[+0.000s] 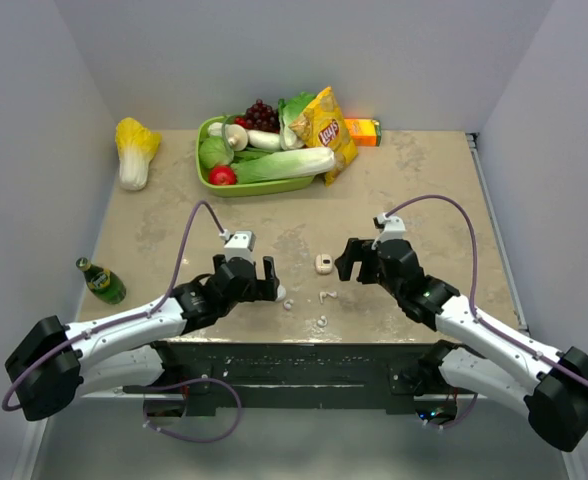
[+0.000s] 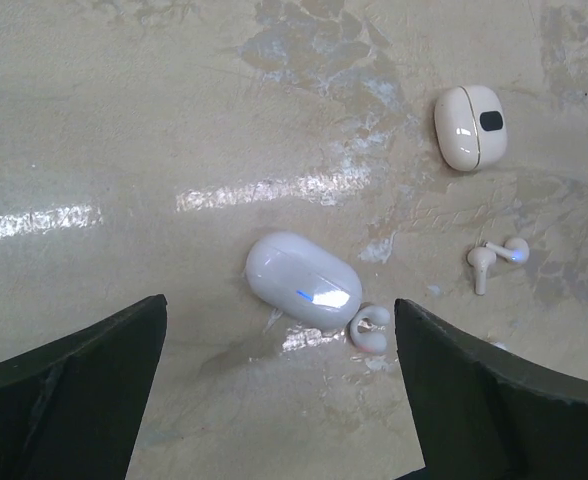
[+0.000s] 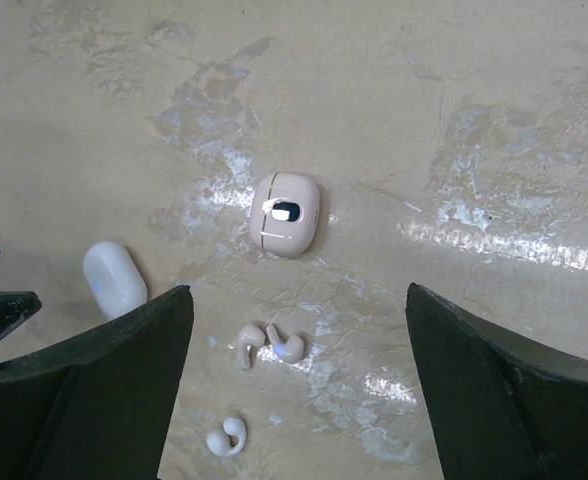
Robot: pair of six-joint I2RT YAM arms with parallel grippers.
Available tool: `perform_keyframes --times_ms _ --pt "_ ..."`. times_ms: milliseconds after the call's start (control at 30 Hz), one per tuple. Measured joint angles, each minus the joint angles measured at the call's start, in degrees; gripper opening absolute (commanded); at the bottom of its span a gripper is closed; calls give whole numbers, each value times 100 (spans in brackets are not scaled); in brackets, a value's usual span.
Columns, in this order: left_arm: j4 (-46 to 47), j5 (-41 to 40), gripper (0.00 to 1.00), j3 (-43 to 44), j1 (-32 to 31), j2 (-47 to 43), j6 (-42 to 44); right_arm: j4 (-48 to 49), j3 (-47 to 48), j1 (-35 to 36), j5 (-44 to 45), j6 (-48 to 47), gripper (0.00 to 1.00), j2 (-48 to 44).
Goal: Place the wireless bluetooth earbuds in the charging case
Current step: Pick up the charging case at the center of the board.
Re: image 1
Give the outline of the white earbud charging case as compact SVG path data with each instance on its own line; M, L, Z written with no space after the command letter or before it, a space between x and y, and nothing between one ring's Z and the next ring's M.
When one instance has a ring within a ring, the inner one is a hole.
M279 285L277 288L277 296L276 296L276 301L280 302L283 301L286 297L286 289L283 285Z

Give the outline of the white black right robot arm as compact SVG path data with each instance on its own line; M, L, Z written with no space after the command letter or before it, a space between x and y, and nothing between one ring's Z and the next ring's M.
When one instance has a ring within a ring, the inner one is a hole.
M351 238L335 261L339 278L349 280L356 263L359 283L380 285L409 319L461 342L420 367L426 390L451 385L479 393L524 415L554 448L578 446L588 433L588 354L542 344L472 306L455 287L426 274L406 240Z

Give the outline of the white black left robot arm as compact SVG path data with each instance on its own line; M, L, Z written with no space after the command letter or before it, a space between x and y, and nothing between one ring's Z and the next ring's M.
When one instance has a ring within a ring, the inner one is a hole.
M72 403L90 385L91 368L118 354L201 330L240 303L276 302L285 288L274 260L263 258L265 277L241 257L213 257L214 271L173 287L147 305L89 322L62 324L57 316L39 320L5 361L12 381L3 399L6 411L20 410L28 421L48 418Z

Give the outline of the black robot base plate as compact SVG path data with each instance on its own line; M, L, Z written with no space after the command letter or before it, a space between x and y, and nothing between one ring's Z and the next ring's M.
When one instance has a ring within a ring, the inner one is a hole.
M445 383L437 361L452 343L153 343L161 376L128 394L183 398L188 414L219 408L382 410L450 420L467 392Z

